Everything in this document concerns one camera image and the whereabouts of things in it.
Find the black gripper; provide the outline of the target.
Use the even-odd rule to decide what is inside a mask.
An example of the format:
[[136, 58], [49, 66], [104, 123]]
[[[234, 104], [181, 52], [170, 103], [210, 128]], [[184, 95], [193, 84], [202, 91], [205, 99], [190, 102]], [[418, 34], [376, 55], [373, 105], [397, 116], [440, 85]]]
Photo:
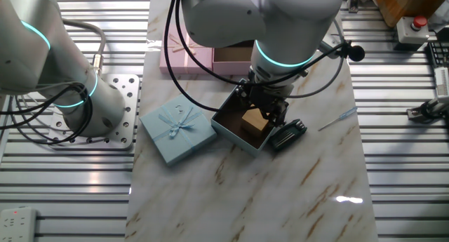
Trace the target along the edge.
[[252, 109], [269, 111], [269, 121], [273, 126], [278, 127], [285, 124], [288, 109], [285, 99], [269, 93], [269, 90], [264, 87], [251, 86], [244, 82], [236, 87], [236, 94], [241, 101], [242, 112]]

